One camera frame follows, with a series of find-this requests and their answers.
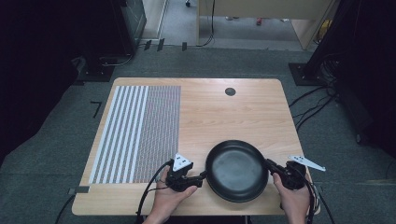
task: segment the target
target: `wooden table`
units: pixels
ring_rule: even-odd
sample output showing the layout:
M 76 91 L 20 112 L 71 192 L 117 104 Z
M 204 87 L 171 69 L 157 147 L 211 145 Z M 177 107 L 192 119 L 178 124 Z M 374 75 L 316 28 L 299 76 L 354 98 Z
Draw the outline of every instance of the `wooden table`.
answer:
M 289 155 L 304 155 L 285 94 L 277 79 L 118 78 L 111 89 L 81 178 L 80 185 L 90 186 L 90 190 L 89 193 L 77 194 L 72 209 L 75 215 L 135 215 L 147 186 L 147 183 L 89 182 L 117 86 L 181 87 L 178 152 L 194 162 L 188 176 L 200 174 L 205 169 L 205 159 L 212 147 L 230 139 L 250 143 L 264 158 L 283 166 Z M 227 95 L 227 88 L 234 88 L 236 94 Z M 143 215 L 149 213 L 153 196 L 153 192 L 148 194 Z M 264 192 L 247 203 L 230 203 L 221 199 L 204 181 L 203 186 L 184 201 L 174 215 L 281 215 L 284 212 L 279 209 L 279 203 L 271 176 Z
M 334 2 L 335 0 L 216 0 L 214 16 L 291 19 L 302 48 L 307 49 L 327 19 Z M 212 6 L 213 0 L 197 1 L 197 45 L 200 45 L 200 17 L 212 16 Z

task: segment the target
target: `hand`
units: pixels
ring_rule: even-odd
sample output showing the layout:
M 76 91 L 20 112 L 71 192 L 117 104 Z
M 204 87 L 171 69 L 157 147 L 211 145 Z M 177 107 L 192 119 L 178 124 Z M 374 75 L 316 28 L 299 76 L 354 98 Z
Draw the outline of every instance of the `hand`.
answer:
M 273 174 L 273 178 L 289 224 L 304 224 L 310 197 L 307 186 L 298 190 L 286 189 L 277 173 Z
M 157 182 L 154 205 L 152 206 L 148 218 L 144 222 L 146 224 L 164 223 L 176 210 L 177 206 L 197 190 L 196 186 L 191 186 L 183 192 L 176 192 L 170 188 L 161 189 L 166 188 L 164 181 L 167 177 L 168 171 L 169 166 L 166 166 L 163 170 L 160 181 Z

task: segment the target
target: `black and white stripes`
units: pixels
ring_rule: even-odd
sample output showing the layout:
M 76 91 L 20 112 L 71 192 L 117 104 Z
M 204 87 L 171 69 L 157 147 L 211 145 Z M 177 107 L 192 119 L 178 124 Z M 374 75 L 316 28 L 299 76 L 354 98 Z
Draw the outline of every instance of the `black and white stripes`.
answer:
M 177 153 L 179 86 L 117 86 L 89 183 L 148 182 Z

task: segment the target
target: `wire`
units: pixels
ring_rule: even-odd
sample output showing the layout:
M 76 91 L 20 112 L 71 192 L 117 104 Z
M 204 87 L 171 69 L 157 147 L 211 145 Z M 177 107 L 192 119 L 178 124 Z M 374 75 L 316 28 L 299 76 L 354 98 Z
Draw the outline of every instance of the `wire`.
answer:
M 64 209 L 66 208 L 66 206 L 76 197 L 76 194 L 73 194 L 64 204 L 64 207 L 61 209 L 61 211 L 58 214 L 58 217 L 56 218 L 55 224 L 57 224 L 59 222 L 59 220 L 61 219 L 61 215 L 64 212 Z
M 328 98 L 328 97 L 329 97 L 329 95 L 326 95 L 325 97 L 321 98 L 321 99 L 318 101 L 317 105 L 315 105 L 314 107 L 311 107 L 311 108 L 307 109 L 303 114 L 299 114 L 299 115 L 294 116 L 294 118 L 297 118 L 297 117 L 300 117 L 300 116 L 301 116 L 300 119 L 296 122 L 296 125 L 298 125 L 298 124 L 301 122 L 301 120 L 305 117 L 306 114 L 308 114 L 308 112 L 310 112 L 310 111 L 312 111 L 312 110 L 318 108 L 319 106 L 322 106 L 322 105 L 320 104 L 320 102 L 321 102 L 322 100 Z
M 335 224 L 334 218 L 332 218 L 332 213 L 330 212 L 329 206 L 327 206 L 326 202 L 324 201 L 323 196 L 318 192 L 320 200 L 323 202 L 324 207 L 326 208 L 327 214 L 329 214 L 329 218 L 332 221 L 332 224 Z
M 123 62 L 123 63 L 103 63 L 102 66 L 121 66 L 121 65 L 125 65 L 126 63 L 128 63 L 129 61 L 131 61 L 131 59 L 134 57 L 133 54 L 131 54 L 128 58 L 127 61 Z
M 295 99 L 293 102 L 291 102 L 291 104 L 289 104 L 289 107 L 295 105 L 298 101 L 303 99 L 305 96 L 310 95 L 310 94 L 314 93 L 315 91 L 318 91 L 318 90 L 321 90 L 321 89 L 325 89 L 325 88 L 328 88 L 328 87 L 327 86 L 321 86 L 321 87 L 317 87 L 316 89 L 314 89 L 312 91 L 308 91 L 308 92 L 304 93 L 303 95 L 301 95 L 300 97 Z
M 323 109 L 327 104 L 329 104 L 329 103 L 332 101 L 333 98 L 334 98 L 334 97 L 331 97 L 324 105 L 322 105 L 322 106 L 320 107 L 320 109 L 318 109 L 318 110 L 315 111 L 313 114 L 311 114 L 310 116 L 308 116 L 306 119 L 304 119 L 303 121 L 301 121 L 301 123 L 296 127 L 296 131 L 298 132 L 298 131 L 300 130 L 301 126 L 302 126 L 307 120 L 309 120 L 309 119 L 312 118 L 314 115 L 316 115 L 321 109 Z
M 151 178 L 151 180 L 148 182 L 148 186 L 146 187 L 145 191 L 143 192 L 142 198 L 140 199 L 139 208 L 137 209 L 137 212 L 136 212 L 136 214 L 137 214 L 136 222 L 135 222 L 136 224 L 139 224 L 139 223 L 142 223 L 142 222 L 143 222 L 143 221 L 142 221 L 142 217 L 141 217 L 141 214 L 142 214 L 142 207 L 143 207 L 143 203 L 144 203 L 146 197 L 147 197 L 148 194 L 149 194 L 149 187 L 151 186 L 152 182 L 154 182 L 155 177 L 157 177 L 157 175 L 160 173 L 160 171 L 163 169 L 163 167 L 165 167 L 165 166 L 167 166 L 167 165 L 170 165 L 171 162 L 172 162 L 172 161 L 167 161 L 166 163 L 164 163 L 164 164 L 160 167 L 160 169 L 157 170 L 157 172 L 156 172 L 155 175 Z
M 204 47 L 204 46 L 208 45 L 214 39 L 215 29 L 213 28 L 213 17 L 215 15 L 215 3 L 216 3 L 216 0 L 213 0 L 213 5 L 212 5 L 212 25 L 211 25 L 210 37 L 206 40 L 206 42 L 203 45 L 196 45 L 196 47 Z
M 161 181 L 162 182 L 162 181 Z M 169 189 L 169 187 L 165 187 L 165 188 L 158 188 L 158 189 Z M 148 192 L 152 191 L 152 190 L 157 190 L 157 189 L 149 189 Z

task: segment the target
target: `wrist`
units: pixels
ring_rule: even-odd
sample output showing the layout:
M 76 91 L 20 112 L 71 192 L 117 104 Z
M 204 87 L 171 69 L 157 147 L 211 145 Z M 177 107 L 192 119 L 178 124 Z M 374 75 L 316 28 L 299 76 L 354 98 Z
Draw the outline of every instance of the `wrist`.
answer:
M 163 224 L 164 222 L 165 222 L 165 220 L 163 220 L 163 218 L 159 218 L 153 214 L 149 214 L 143 223 L 144 224 Z
M 287 216 L 289 224 L 305 224 L 305 217 Z

